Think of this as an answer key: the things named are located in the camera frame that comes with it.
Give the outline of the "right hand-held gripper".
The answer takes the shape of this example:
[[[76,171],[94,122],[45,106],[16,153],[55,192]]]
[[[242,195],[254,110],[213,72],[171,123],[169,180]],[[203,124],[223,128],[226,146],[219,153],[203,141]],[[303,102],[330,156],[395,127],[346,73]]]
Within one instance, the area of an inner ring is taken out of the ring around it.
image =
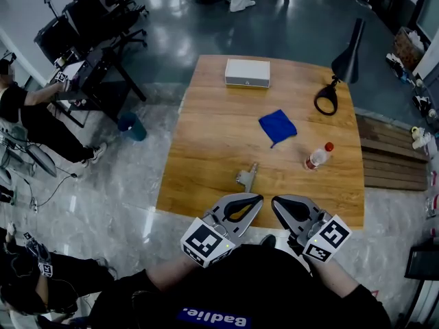
[[[351,237],[351,229],[339,216],[320,212],[308,197],[277,195],[271,205],[281,225],[292,233],[288,245],[298,256],[327,263]],[[316,220],[305,227],[309,219]]]

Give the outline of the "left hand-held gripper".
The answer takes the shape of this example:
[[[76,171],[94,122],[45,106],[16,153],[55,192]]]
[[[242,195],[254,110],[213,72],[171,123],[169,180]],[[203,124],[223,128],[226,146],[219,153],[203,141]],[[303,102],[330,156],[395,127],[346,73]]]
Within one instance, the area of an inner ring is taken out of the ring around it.
[[[207,212],[196,218],[180,240],[182,251],[199,266],[207,268],[229,256],[241,245],[239,238],[249,228],[263,206],[263,196],[235,193],[220,198],[212,207],[219,219],[227,219],[230,231]]]

